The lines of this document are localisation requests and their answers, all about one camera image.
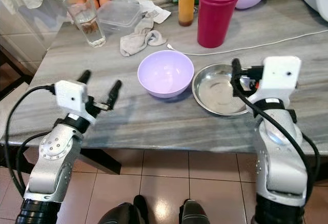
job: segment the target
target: gray marble countertop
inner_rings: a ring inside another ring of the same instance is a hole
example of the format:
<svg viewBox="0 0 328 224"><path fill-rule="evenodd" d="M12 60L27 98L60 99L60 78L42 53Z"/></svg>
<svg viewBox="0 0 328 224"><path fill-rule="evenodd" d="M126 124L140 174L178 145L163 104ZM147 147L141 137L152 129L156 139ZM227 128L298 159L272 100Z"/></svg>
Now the gray marble countertop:
<svg viewBox="0 0 328 224"><path fill-rule="evenodd" d="M190 27L181 27L177 7L162 24L155 25L168 43L182 52L209 53L255 46L328 29L318 13L302 0L263 0L257 6L234 12L225 42L216 49L197 43L197 16ZM165 50L166 45L148 46L123 57L119 53L120 34L107 37L103 47L91 48L82 34L63 25L45 56L30 87L61 79L76 79L90 69L89 95L106 98L116 79L123 87L115 110L103 112L97 124L85 134L85 148L174 149L216 152L255 152L254 119L245 114L234 118L213 116L201 108L188 88L173 100L150 96L139 84L137 68L149 54ZM259 65L267 56L296 55L302 59L298 90L292 95L298 126L328 155L328 33L310 35L287 42L211 56L190 56L195 71L212 63L230 63L239 57L243 66ZM10 141L19 145L29 135L51 129L64 113L47 91L28 96L17 109L10 130ZM30 142L32 146L39 140ZM312 154L307 143L306 154Z"/></svg>

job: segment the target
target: orange bottle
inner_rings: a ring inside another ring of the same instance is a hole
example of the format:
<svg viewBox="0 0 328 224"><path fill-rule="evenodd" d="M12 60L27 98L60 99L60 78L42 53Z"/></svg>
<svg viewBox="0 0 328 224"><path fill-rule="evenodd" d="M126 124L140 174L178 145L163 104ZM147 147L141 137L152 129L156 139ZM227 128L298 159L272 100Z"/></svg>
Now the orange bottle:
<svg viewBox="0 0 328 224"><path fill-rule="evenodd" d="M193 23L194 19L194 1L179 0L179 24L187 27Z"/></svg>

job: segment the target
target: beige floor tile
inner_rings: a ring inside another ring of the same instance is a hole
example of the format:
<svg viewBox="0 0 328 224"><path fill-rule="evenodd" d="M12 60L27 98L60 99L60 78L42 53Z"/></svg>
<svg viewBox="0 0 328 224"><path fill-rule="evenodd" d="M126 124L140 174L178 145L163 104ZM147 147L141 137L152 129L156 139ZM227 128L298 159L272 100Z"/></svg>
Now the beige floor tile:
<svg viewBox="0 0 328 224"><path fill-rule="evenodd" d="M8 185L11 181L7 168L0 168L0 204L5 196Z"/></svg>
<svg viewBox="0 0 328 224"><path fill-rule="evenodd" d="M142 160L144 158L143 150L107 149L104 151L122 164L121 174L141 175Z"/></svg>
<svg viewBox="0 0 328 224"><path fill-rule="evenodd" d="M189 152L190 178L239 181L236 154Z"/></svg>
<svg viewBox="0 0 328 224"><path fill-rule="evenodd" d="M326 224L328 219L328 187L314 187L305 206L306 224Z"/></svg>
<svg viewBox="0 0 328 224"><path fill-rule="evenodd" d="M179 207L189 198L189 180L142 176L140 194L146 198L150 224L178 224Z"/></svg>
<svg viewBox="0 0 328 224"><path fill-rule="evenodd" d="M139 175L97 174L86 224L96 224L110 209L132 202L140 190Z"/></svg>
<svg viewBox="0 0 328 224"><path fill-rule="evenodd" d="M25 183L29 179L29 175L23 173ZM23 199L13 182L9 183L6 194L0 205L0 218L16 220L21 209Z"/></svg>
<svg viewBox="0 0 328 224"><path fill-rule="evenodd" d="M256 182L256 154L237 154L240 180Z"/></svg>
<svg viewBox="0 0 328 224"><path fill-rule="evenodd" d="M210 223L246 223L240 182L190 179L190 198L202 205Z"/></svg>
<svg viewBox="0 0 328 224"><path fill-rule="evenodd" d="M247 224L251 224L256 207L256 183L241 183L242 194L244 198Z"/></svg>
<svg viewBox="0 0 328 224"><path fill-rule="evenodd" d="M85 223L96 174L72 174L64 202L58 213L57 224Z"/></svg>
<svg viewBox="0 0 328 224"><path fill-rule="evenodd" d="M15 224L15 221L8 219L0 219L0 224Z"/></svg>
<svg viewBox="0 0 328 224"><path fill-rule="evenodd" d="M146 150L142 175L188 178L188 152Z"/></svg>
<svg viewBox="0 0 328 224"><path fill-rule="evenodd" d="M81 160L75 160L73 172L97 173L97 169Z"/></svg>

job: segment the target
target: metal bowl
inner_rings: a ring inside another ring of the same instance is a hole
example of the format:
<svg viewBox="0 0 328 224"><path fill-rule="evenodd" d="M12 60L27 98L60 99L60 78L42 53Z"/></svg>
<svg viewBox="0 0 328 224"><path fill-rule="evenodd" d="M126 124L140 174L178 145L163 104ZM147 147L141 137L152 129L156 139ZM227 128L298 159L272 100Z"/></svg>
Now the metal bowl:
<svg viewBox="0 0 328 224"><path fill-rule="evenodd" d="M231 73L232 67L227 64L208 65L196 73L192 91L200 106L223 116L247 113L244 102L239 97L233 97Z"/></svg>

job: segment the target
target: glass of water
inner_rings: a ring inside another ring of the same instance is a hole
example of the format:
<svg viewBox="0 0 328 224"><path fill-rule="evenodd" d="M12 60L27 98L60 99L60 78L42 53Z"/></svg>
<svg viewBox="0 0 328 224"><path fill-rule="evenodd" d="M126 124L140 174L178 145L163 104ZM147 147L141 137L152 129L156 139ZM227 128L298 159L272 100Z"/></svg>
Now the glass of water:
<svg viewBox="0 0 328 224"><path fill-rule="evenodd" d="M64 0L64 4L90 46L100 47L105 44L106 38L99 26L93 0Z"/></svg>

